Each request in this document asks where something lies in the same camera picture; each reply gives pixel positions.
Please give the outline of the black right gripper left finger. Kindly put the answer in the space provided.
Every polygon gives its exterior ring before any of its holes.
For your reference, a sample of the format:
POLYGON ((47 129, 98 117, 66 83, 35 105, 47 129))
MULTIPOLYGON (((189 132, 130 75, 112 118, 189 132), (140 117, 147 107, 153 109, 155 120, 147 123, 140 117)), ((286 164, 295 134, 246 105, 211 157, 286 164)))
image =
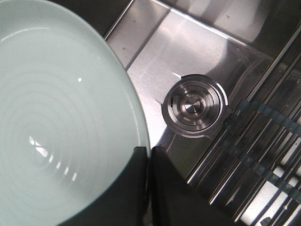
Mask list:
POLYGON ((135 147, 126 167, 89 206, 62 222, 61 226, 142 226, 148 204, 148 155, 135 147))

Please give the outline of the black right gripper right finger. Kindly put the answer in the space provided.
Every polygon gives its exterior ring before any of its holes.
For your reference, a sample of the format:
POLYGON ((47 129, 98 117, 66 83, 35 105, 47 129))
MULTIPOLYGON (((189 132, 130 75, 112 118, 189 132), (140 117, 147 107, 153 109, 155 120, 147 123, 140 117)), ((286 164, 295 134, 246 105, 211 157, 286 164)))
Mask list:
POLYGON ((210 206, 191 188, 162 146, 151 151, 150 191, 155 226, 233 226, 226 214, 210 206))

